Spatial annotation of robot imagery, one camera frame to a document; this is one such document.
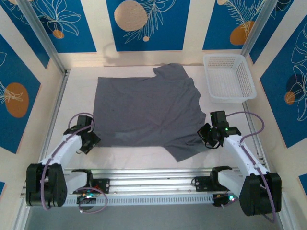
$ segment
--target gray t-shirt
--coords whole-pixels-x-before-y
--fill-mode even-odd
[[[154,68],[152,78],[98,78],[94,102],[98,146],[162,146],[177,161],[205,151],[201,94],[184,68]]]

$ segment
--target wire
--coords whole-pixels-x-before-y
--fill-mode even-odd
[[[263,214],[263,216],[271,223],[274,223],[277,219],[277,215],[276,215],[276,210],[275,210],[275,205],[274,205],[274,201],[273,201],[273,198],[272,198],[272,194],[271,194],[271,191],[270,191],[270,188],[269,188],[269,185],[263,175],[263,173],[261,172],[259,166],[256,164],[256,162],[254,161],[254,159],[252,158],[252,156],[249,154],[249,152],[246,150],[246,148],[244,147],[244,145],[242,145],[242,142],[244,141],[244,139],[248,138],[248,137],[251,137],[251,136],[254,136],[254,135],[257,135],[259,133],[261,133],[263,130],[264,130],[264,127],[265,127],[265,124],[264,124],[264,121],[263,119],[258,116],[257,114],[255,113],[252,113],[252,112],[245,112],[245,111],[242,111],[242,112],[235,112],[235,113],[232,113],[232,114],[228,114],[227,116],[232,116],[232,115],[235,115],[235,114],[250,114],[250,115],[254,115],[255,117],[257,117],[261,123],[262,123],[262,127],[259,131],[255,132],[255,133],[251,133],[251,134],[248,134],[244,137],[242,137],[242,139],[240,140],[240,146],[241,148],[243,149],[243,151],[245,152],[245,154],[247,155],[247,157],[250,159],[250,161],[254,164],[254,167],[255,169],[259,172],[260,174],[260,177],[262,178],[263,180],[263,183],[264,183],[264,186],[265,186],[265,189],[267,190],[267,193],[268,193],[268,197],[269,197],[269,201],[270,201],[270,205],[271,205],[271,208],[272,208],[272,214],[273,214],[273,219],[270,219],[267,215]]]
[[[92,115],[92,114],[90,114],[90,113],[78,113],[78,114],[76,114],[75,116],[73,116],[73,117],[70,119],[70,121],[69,121],[69,123],[68,123],[68,127],[70,127],[72,120],[73,120],[76,116],[79,116],[79,115],[82,115],[82,114],[84,114],[84,115],[90,115],[90,116],[92,117],[92,119],[93,119],[92,123],[91,123],[90,125],[86,126],[86,127],[83,127],[83,128],[81,128],[81,129],[77,130],[76,132],[72,133],[72,134],[71,134],[69,137],[67,137],[63,142],[61,142],[61,143],[59,144],[59,146],[55,149],[55,151],[52,153],[51,158],[49,158],[49,159],[47,160],[46,165],[44,166],[43,173],[42,173],[42,177],[41,177],[41,180],[40,180],[40,196],[41,196],[41,203],[42,203],[43,209],[44,209],[45,211],[48,211],[48,210],[51,208],[51,207],[47,207],[47,206],[46,206],[45,188],[44,188],[44,187],[45,187],[45,177],[46,177],[46,173],[47,173],[47,168],[48,168],[50,162],[53,160],[53,158],[54,158],[55,155],[58,153],[58,151],[63,147],[63,145],[64,145],[65,143],[67,143],[67,141],[69,141],[72,137],[74,137],[76,134],[80,133],[81,131],[84,131],[84,130],[86,130],[86,129],[88,129],[88,128],[92,128],[92,127],[94,126],[94,118],[93,118],[93,115]],[[103,193],[100,189],[96,189],[96,188],[90,188],[90,189],[95,190],[95,191],[98,191],[98,192],[100,192],[100,193]]]
[[[85,211],[85,210],[83,210],[83,209],[81,208],[81,202],[79,202],[78,208],[79,208],[79,210],[80,210],[81,213],[94,214],[94,213],[101,212],[102,210],[104,210],[104,209],[106,208],[106,206],[107,206],[107,204],[108,204],[108,199],[107,199],[106,194],[105,194],[102,190],[100,190],[100,189],[98,189],[98,188],[93,188],[93,187],[81,187],[81,188],[76,189],[76,191],[80,191],[80,190],[94,190],[94,191],[97,191],[97,192],[101,193],[101,194],[104,195],[105,198],[106,198],[105,205],[104,205],[101,209],[96,210],[96,211]]]

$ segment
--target white plastic basket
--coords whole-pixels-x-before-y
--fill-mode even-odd
[[[242,103],[257,96],[244,56],[206,54],[203,63],[211,102]]]

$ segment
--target white platform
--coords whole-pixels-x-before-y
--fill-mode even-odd
[[[184,68],[187,74],[193,78],[196,88],[201,93],[200,107],[208,115],[206,122],[211,122],[209,114],[213,111],[225,110],[226,114],[243,111],[242,104],[222,104],[211,103],[209,101],[203,66],[185,66]],[[154,72],[153,67],[86,67],[71,69],[48,153],[60,142],[62,133],[67,129],[68,121],[72,116],[80,112],[93,112],[98,77],[154,77]],[[250,133],[244,114],[231,116],[227,120],[231,126],[238,127],[242,135]],[[246,144],[256,154],[253,140],[246,140]],[[88,155],[76,154],[68,165],[68,168],[192,169],[211,168],[222,165],[236,167],[236,163],[222,147],[199,153],[181,162],[176,162],[163,147],[95,147]]]

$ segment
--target gray floor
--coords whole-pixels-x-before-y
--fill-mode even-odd
[[[279,230],[263,216],[246,217],[238,202],[212,205],[109,206],[98,214],[78,208],[32,207],[26,230]]]

